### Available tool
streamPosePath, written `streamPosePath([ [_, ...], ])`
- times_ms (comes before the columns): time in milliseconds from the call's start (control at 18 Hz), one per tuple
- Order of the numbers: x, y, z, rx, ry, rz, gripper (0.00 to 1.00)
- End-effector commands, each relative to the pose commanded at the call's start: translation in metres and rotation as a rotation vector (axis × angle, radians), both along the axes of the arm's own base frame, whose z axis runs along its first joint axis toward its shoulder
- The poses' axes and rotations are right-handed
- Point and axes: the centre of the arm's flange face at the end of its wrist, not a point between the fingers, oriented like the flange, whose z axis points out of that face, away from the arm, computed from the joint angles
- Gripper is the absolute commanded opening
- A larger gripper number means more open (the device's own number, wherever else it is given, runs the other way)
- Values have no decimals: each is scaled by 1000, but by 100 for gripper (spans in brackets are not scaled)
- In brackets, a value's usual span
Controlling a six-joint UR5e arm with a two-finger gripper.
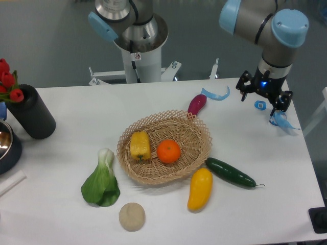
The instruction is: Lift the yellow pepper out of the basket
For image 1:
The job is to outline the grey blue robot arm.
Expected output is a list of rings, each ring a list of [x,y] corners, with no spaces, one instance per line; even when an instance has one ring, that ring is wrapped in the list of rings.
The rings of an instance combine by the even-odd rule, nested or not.
[[[219,17],[225,31],[263,49],[254,75],[244,72],[236,85],[242,96],[265,97],[273,111],[286,111],[293,93],[282,85],[305,41],[307,17],[283,9],[283,1],[227,1]],[[166,22],[152,1],[96,1],[88,15],[93,30],[121,50],[128,83],[162,82],[161,48],[168,38]]]

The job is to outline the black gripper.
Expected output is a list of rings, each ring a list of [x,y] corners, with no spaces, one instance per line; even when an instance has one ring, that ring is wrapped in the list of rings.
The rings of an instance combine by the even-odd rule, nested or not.
[[[275,111],[286,112],[293,98],[292,91],[282,91],[282,85],[286,76],[281,78],[271,78],[270,75],[265,75],[256,69],[254,77],[246,70],[240,76],[236,89],[242,95],[241,101],[245,101],[249,93],[256,93],[268,99],[273,109],[270,116],[273,116]]]

